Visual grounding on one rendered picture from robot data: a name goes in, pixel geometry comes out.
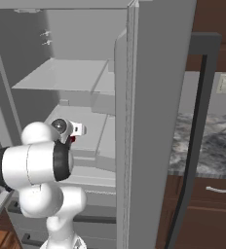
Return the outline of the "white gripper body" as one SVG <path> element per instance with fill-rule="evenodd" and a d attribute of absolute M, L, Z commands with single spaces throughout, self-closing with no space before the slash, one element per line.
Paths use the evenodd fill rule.
<path fill-rule="evenodd" d="M 87 128 L 81 123 L 70 122 L 72 127 L 72 136 L 83 136 L 87 133 Z"/>

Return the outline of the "clear fridge shelf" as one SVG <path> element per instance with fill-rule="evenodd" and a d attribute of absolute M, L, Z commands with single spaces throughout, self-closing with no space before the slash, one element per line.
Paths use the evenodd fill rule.
<path fill-rule="evenodd" d="M 75 157 L 94 158 L 98 153 L 99 144 L 106 128 L 106 123 L 112 121 L 114 127 L 115 118 L 107 114 L 94 113 L 90 107 L 60 106 L 51 112 L 46 119 L 47 123 L 63 118 L 75 123 L 81 123 L 87 128 L 87 133 L 78 136 L 71 149 Z"/>
<path fill-rule="evenodd" d="M 109 60 L 51 58 L 14 85 L 14 89 L 87 91 L 112 90 L 114 73 Z"/>

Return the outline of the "grey fridge door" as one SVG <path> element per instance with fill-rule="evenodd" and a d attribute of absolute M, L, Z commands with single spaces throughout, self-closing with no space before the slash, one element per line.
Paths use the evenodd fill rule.
<path fill-rule="evenodd" d="M 0 148 L 20 142 L 21 125 L 12 86 L 20 79 L 20 56 L 16 52 L 13 25 L 0 15 Z"/>
<path fill-rule="evenodd" d="M 132 0 L 115 42 L 117 249 L 154 249 L 197 0 Z"/>

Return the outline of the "grey fridge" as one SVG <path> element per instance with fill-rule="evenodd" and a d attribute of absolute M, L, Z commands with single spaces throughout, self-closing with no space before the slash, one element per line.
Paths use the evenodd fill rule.
<path fill-rule="evenodd" d="M 51 112 L 60 106 L 90 107 L 94 113 L 115 118 L 115 42 L 127 27 L 127 7 L 132 0 L 0 0 L 0 15 L 13 25 L 16 52 L 20 56 L 20 79 L 51 58 L 65 60 L 109 60 L 114 82 L 112 90 L 68 91 L 14 89 L 14 100 L 23 129 L 34 122 L 46 123 Z M 115 123 L 106 128 L 94 158 L 75 157 L 69 178 L 61 187 L 80 187 L 88 205 L 115 207 L 116 204 L 116 135 Z M 28 218 L 21 213 L 19 193 L 6 191 L 5 203 L 19 240 L 25 233 L 45 233 L 44 218 Z M 73 229 L 87 249 L 117 249 L 117 225 L 82 223 L 73 220 Z"/>

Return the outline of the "brown drawer front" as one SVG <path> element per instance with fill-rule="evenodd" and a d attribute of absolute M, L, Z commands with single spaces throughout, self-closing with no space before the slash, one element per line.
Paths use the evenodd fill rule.
<path fill-rule="evenodd" d="M 187 210 L 226 213 L 226 194 L 206 191 L 206 186 L 224 190 L 226 189 L 226 179 L 197 177 L 194 180 Z"/>

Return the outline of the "white wall socket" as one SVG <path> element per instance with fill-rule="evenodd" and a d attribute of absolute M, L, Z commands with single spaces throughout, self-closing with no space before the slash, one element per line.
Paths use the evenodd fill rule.
<path fill-rule="evenodd" d="M 226 93 L 226 74 L 221 74 L 217 86 L 217 93 Z"/>

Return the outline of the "brown wall cabinet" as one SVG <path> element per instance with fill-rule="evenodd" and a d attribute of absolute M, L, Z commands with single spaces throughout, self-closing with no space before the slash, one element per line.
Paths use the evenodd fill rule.
<path fill-rule="evenodd" d="M 226 0 L 197 0 L 193 32 L 222 35 L 217 72 L 226 72 Z"/>

